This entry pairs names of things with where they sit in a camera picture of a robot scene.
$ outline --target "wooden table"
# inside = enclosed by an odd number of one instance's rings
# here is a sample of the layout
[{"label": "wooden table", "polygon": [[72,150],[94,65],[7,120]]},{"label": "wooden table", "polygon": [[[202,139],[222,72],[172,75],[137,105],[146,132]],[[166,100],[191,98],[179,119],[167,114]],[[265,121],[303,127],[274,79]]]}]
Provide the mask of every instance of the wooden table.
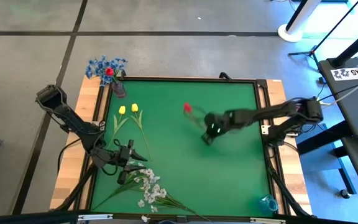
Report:
[{"label": "wooden table", "polygon": [[[276,105],[285,101],[285,94],[281,80],[267,80],[267,86],[268,98],[270,100],[271,105]],[[107,88],[103,90],[104,92],[101,98],[101,104],[99,107],[98,114],[94,114],[96,99],[99,93],[99,79],[94,78],[89,80],[84,77],[75,112],[84,121],[100,121],[103,117],[104,105],[106,104],[107,100],[107,90]],[[264,95],[260,94],[260,97],[261,105],[263,107],[265,106]],[[285,120],[286,118],[277,118],[274,119],[274,123],[280,124]],[[76,140],[77,138],[78,137],[75,134],[70,133],[67,139],[67,144]],[[285,141],[296,145],[294,138],[287,137]],[[296,201],[302,206],[302,208],[306,212],[311,214],[310,202],[306,191],[305,180],[303,178],[298,153],[291,147],[288,147],[286,145],[280,146],[279,151],[282,162],[283,175],[287,188],[294,196]],[[60,166],[60,172],[57,177],[55,190],[53,192],[50,208],[58,207],[78,183],[84,159],[85,151],[82,148],[80,142],[78,144],[74,144],[72,147],[69,147],[65,151]],[[273,165],[276,167],[274,159],[272,159],[272,162]],[[85,203],[88,196],[88,188],[89,183],[86,184],[82,192],[79,209],[85,209]],[[275,196],[280,206],[279,213],[284,214],[282,197],[280,195],[280,190],[277,185],[275,185]]]}]

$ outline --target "red flower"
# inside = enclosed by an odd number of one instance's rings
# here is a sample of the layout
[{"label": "red flower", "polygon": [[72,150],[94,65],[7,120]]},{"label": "red flower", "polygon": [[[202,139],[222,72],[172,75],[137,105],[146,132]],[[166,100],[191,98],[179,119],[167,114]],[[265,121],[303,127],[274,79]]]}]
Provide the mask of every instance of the red flower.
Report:
[{"label": "red flower", "polygon": [[108,76],[114,75],[114,70],[112,68],[106,68],[106,75]]},{"label": "red flower", "polygon": [[184,105],[185,112],[191,113],[191,110],[193,109],[189,103],[185,103]]}]

